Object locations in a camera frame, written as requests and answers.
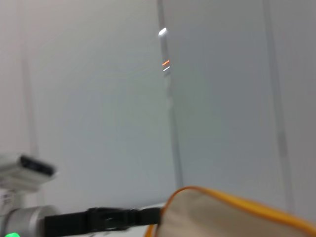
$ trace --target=white robot part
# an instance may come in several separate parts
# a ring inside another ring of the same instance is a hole
[[[37,192],[56,176],[56,168],[24,154],[0,154],[0,188]]]

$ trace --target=bag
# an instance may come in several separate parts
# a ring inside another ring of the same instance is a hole
[[[316,237],[303,220],[223,192],[186,187],[172,195],[145,237]]]

